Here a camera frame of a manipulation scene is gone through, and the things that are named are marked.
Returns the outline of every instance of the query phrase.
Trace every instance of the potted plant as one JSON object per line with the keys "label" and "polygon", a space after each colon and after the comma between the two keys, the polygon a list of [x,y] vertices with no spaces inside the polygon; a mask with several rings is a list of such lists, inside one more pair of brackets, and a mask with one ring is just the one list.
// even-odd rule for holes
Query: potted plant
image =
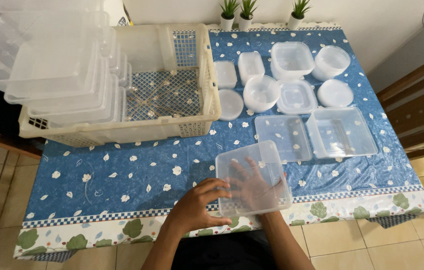
{"label": "potted plant", "polygon": [[239,18],[239,29],[240,31],[247,31],[252,24],[252,18],[254,17],[254,11],[257,9],[254,8],[254,4],[257,0],[242,0],[242,12],[240,13]]}
{"label": "potted plant", "polygon": [[289,22],[287,24],[287,27],[290,30],[297,30],[299,27],[299,24],[305,17],[304,13],[311,8],[311,6],[306,7],[309,1],[310,0],[297,0],[297,2],[293,4],[293,11],[290,14]]}
{"label": "potted plant", "polygon": [[230,31],[234,23],[234,12],[239,8],[240,4],[237,0],[223,0],[223,5],[220,5],[223,12],[220,15],[220,27],[223,31]]}

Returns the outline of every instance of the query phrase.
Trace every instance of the hand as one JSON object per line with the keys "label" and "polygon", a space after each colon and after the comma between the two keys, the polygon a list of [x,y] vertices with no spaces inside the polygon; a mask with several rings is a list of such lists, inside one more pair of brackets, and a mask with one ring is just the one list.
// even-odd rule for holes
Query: hand
{"label": "hand", "polygon": [[232,224],[226,217],[213,217],[209,215],[205,206],[219,197],[231,198],[232,195],[216,187],[229,188],[230,185],[218,178],[206,178],[197,186],[189,190],[172,208],[165,226],[173,227],[181,235],[204,228]]}
{"label": "hand", "polygon": [[246,156],[245,161],[249,164],[251,173],[239,163],[231,161],[230,165],[237,170],[240,179],[233,177],[226,177],[224,179],[227,183],[236,186],[231,191],[232,200],[237,198],[245,202],[252,211],[277,207],[283,190],[283,185],[280,183],[281,181],[285,181],[284,178],[281,177],[274,186],[271,186],[264,180],[257,163],[250,156]]}

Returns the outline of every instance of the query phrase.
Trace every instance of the white flower pot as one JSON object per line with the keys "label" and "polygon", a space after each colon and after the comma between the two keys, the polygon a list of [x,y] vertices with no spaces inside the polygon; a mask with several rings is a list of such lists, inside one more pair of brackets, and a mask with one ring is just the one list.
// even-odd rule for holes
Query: white flower pot
{"label": "white flower pot", "polygon": [[239,17],[239,29],[240,31],[247,31],[252,25],[252,19],[246,20],[242,18],[242,16]]}
{"label": "white flower pot", "polygon": [[232,19],[227,20],[222,15],[220,15],[220,27],[222,28],[223,31],[230,31],[232,29],[234,18],[235,16]]}
{"label": "white flower pot", "polygon": [[289,18],[289,22],[287,23],[287,27],[290,30],[297,30],[297,28],[299,28],[299,25],[302,22],[302,20],[304,20],[304,18],[296,19],[292,14],[293,14],[293,12],[290,14],[290,18]]}

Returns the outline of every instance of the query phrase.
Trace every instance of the plastic basket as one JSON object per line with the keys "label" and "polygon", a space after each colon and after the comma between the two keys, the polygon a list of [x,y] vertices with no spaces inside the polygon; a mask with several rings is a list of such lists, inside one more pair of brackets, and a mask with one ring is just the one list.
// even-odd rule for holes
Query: plastic basket
{"label": "plastic basket", "polygon": [[115,27],[131,64],[124,122],[49,128],[23,107],[20,136],[73,147],[202,136],[221,115],[214,61],[204,24]]}

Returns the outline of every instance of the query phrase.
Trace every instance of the green leaves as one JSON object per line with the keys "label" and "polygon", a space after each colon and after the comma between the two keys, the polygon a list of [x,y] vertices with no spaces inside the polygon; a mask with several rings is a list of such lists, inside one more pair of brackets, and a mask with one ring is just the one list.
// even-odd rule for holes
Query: green leaves
{"label": "green leaves", "polygon": [[407,199],[402,193],[395,195],[392,202],[395,206],[401,207],[402,209],[409,208],[409,199]]}
{"label": "green leaves", "polygon": [[141,219],[136,218],[132,221],[127,222],[127,224],[125,224],[124,229],[122,229],[122,232],[130,238],[135,238],[141,234],[143,226],[144,225],[141,224]]}
{"label": "green leaves", "polygon": [[231,218],[232,224],[229,225],[230,228],[235,228],[239,225],[239,217]]}
{"label": "green leaves", "polygon": [[34,249],[30,249],[22,253],[22,256],[31,256],[31,255],[37,255],[37,254],[43,254],[47,251],[47,248],[45,246],[38,246]]}
{"label": "green leaves", "polygon": [[303,19],[305,12],[307,12],[311,6],[307,6],[310,0],[297,0],[293,4],[293,14],[295,15],[296,19]]}
{"label": "green leaves", "polygon": [[18,236],[16,245],[23,249],[30,249],[35,245],[35,240],[37,240],[37,238],[39,238],[37,229],[27,230]]}
{"label": "green leaves", "polygon": [[95,242],[95,247],[109,247],[112,245],[112,239],[102,239],[100,241]]}
{"label": "green leaves", "polygon": [[65,245],[65,248],[68,250],[76,250],[85,249],[86,246],[87,239],[85,239],[83,234],[79,234],[77,236],[72,236],[72,238]]}
{"label": "green leaves", "polygon": [[223,0],[223,5],[220,5],[223,11],[225,19],[232,19],[234,17],[234,12],[239,8],[240,4],[237,3],[237,0]]}
{"label": "green leaves", "polygon": [[290,223],[290,226],[299,226],[299,225],[305,225],[305,220],[296,219]]}
{"label": "green leaves", "polygon": [[231,230],[231,231],[230,231],[230,233],[248,232],[248,231],[250,231],[250,230],[252,230],[252,228],[251,228],[251,227],[249,227],[249,226],[247,226],[247,225],[244,225],[244,226],[240,226],[240,227],[239,227],[239,228],[237,228],[237,229],[233,229],[233,230]]}
{"label": "green leaves", "polygon": [[362,206],[353,209],[353,218],[356,220],[368,219],[370,217],[371,213]]}
{"label": "green leaves", "polygon": [[331,216],[327,219],[322,220],[320,223],[337,222],[337,221],[339,221],[339,218],[337,218],[335,216]]}
{"label": "green leaves", "polygon": [[391,215],[391,212],[389,210],[382,210],[377,212],[377,217],[387,217],[390,215]]}
{"label": "green leaves", "polygon": [[132,240],[131,244],[133,243],[145,243],[145,242],[152,242],[154,239],[150,235],[144,235],[138,239]]}
{"label": "green leaves", "polygon": [[420,209],[419,207],[414,207],[410,210],[405,211],[406,214],[418,214],[422,212],[422,209]]}
{"label": "green leaves", "polygon": [[242,10],[242,14],[243,18],[246,20],[250,20],[250,16],[254,15],[254,11],[257,9],[252,9],[254,7],[254,4],[257,2],[257,0],[242,0],[242,6],[240,7],[240,9]]}
{"label": "green leaves", "polygon": [[322,202],[313,203],[310,207],[310,213],[323,219],[327,216],[327,207]]}
{"label": "green leaves", "polygon": [[214,233],[212,229],[199,230],[197,236],[211,236]]}

